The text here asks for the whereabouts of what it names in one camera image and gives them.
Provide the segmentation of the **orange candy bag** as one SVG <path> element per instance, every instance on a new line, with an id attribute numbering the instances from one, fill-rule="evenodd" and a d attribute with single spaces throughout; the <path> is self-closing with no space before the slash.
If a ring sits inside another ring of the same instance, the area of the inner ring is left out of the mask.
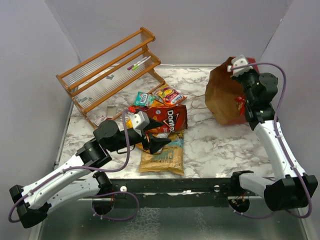
<path id="1" fill-rule="evenodd" d="M 155 95 L 159 97 L 166 106 L 175 106 L 187 98 L 168 84 L 164 84 L 160 87 L 155 92 Z"/>

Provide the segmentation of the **red brown paper bag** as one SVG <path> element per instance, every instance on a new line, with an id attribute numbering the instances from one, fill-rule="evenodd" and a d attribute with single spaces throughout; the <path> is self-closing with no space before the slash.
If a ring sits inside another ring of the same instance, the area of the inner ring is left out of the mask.
<path id="1" fill-rule="evenodd" d="M 227 66 L 233 59 L 230 56 L 225 62 L 210 71 L 206 85 L 204 103 L 212 112 L 216 121 L 222 126 L 245 124 L 245 115 L 240 115 L 235 98 L 244 95 L 242 86 L 231 78 Z"/>

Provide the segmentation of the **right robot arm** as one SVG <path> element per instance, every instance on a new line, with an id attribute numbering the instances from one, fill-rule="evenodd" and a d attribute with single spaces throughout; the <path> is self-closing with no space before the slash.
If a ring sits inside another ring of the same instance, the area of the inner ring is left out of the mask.
<path id="1" fill-rule="evenodd" d="M 232 174 L 230 191 L 240 196 L 249 190 L 262 197 L 273 212 L 311 208 L 318 181 L 301 167 L 283 136 L 271 104 L 278 93 L 278 78 L 271 73 L 259 73 L 253 67 L 232 73 L 231 78 L 243 87 L 246 121 L 267 153 L 275 180 L 257 176 L 251 170 L 237 171 Z"/>

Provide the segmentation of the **red rice cracker bag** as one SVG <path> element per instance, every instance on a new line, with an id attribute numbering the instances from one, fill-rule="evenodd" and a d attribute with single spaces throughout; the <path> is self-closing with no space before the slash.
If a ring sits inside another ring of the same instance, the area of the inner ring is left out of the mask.
<path id="1" fill-rule="evenodd" d="M 243 95 L 237 96 L 234 100 L 236 102 L 236 106 L 239 111 L 239 114 L 241 116 L 244 116 L 245 115 L 245 105 L 246 105 L 245 95 L 243 94 Z"/>

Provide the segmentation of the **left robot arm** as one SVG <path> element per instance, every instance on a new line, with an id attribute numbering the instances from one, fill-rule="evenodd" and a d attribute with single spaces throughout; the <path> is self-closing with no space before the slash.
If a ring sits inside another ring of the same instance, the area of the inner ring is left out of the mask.
<path id="1" fill-rule="evenodd" d="M 162 123 L 138 114 L 132 115 L 133 127 L 120 130 L 111 119 L 103 121 L 67 162 L 43 178 L 26 186 L 14 185 L 9 193 L 14 202 L 9 212 L 11 223 L 25 229 L 45 220 L 58 207 L 86 197 L 113 197 L 121 193 L 113 187 L 108 173 L 123 170 L 129 163 L 131 148 L 142 144 L 152 154 L 171 142 L 155 137 L 148 130 Z"/>

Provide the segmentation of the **teal Fox's candy bag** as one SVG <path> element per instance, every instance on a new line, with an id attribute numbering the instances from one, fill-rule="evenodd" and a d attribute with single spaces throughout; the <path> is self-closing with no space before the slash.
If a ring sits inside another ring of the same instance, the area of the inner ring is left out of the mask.
<path id="1" fill-rule="evenodd" d="M 139 107 L 150 107 L 155 99 L 154 95 L 139 91 L 135 98 L 134 105 Z"/>

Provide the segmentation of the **orange yellow chips bag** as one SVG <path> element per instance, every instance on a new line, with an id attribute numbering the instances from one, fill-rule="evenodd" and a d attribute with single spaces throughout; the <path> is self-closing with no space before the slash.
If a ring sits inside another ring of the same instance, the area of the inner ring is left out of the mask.
<path id="1" fill-rule="evenodd" d="M 131 107 L 132 109 L 134 108 L 135 111 L 143 111 L 147 114 L 147 116 L 155 121 L 162 122 L 165 119 L 166 115 L 163 115 L 162 110 L 166 109 L 167 106 L 160 102 L 159 100 L 153 100 L 152 104 L 149 106 L 144 106 L 144 105 L 133 105 Z M 153 127 L 148 130 L 150 133 L 158 134 L 158 133 L 167 133 L 168 130 L 165 127 L 165 124 L 162 123 L 162 125 L 158 127 Z"/>

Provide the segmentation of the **beige snack packet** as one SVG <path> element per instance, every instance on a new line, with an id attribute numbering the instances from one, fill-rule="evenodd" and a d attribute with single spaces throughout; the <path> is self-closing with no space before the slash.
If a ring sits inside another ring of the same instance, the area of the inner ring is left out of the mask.
<path id="1" fill-rule="evenodd" d="M 171 142 L 166 144 L 155 154 L 142 151 L 139 172 L 171 172 L 180 176 L 184 172 L 184 130 L 173 133 L 153 133 L 157 138 L 169 138 Z"/>

